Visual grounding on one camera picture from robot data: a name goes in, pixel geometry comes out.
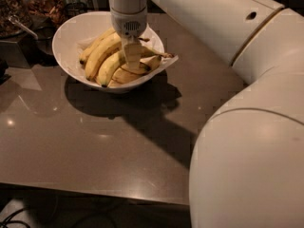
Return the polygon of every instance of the brown tabletop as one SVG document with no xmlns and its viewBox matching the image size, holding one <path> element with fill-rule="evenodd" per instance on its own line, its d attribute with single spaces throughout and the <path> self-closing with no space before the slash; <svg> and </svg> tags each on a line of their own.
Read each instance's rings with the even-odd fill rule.
<svg viewBox="0 0 304 228">
<path fill-rule="evenodd" d="M 196 138 L 243 82 L 166 14 L 150 27 L 180 59 L 122 95 L 59 66 L 11 67 L 0 85 L 0 182 L 188 204 Z"/>
</svg>

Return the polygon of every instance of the white bowl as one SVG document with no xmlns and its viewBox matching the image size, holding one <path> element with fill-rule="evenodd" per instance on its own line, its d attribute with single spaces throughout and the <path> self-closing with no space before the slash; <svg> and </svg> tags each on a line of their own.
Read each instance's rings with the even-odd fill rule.
<svg viewBox="0 0 304 228">
<path fill-rule="evenodd" d="M 57 29 L 52 42 L 53 54 L 59 66 L 68 75 L 87 86 L 104 92 L 125 93 L 142 85 L 177 61 L 177 56 L 172 59 L 162 59 L 159 68 L 153 72 L 142 76 L 138 80 L 117 87 L 101 87 L 94 82 L 90 82 L 86 79 L 85 70 L 78 60 L 78 56 L 81 52 L 81 45 L 85 42 L 92 41 L 111 26 L 111 14 L 110 12 L 105 11 L 83 13 L 63 23 Z M 152 28 L 147 27 L 142 37 L 150 39 L 150 41 L 145 44 L 160 52 L 164 52 L 162 40 Z"/>
</svg>

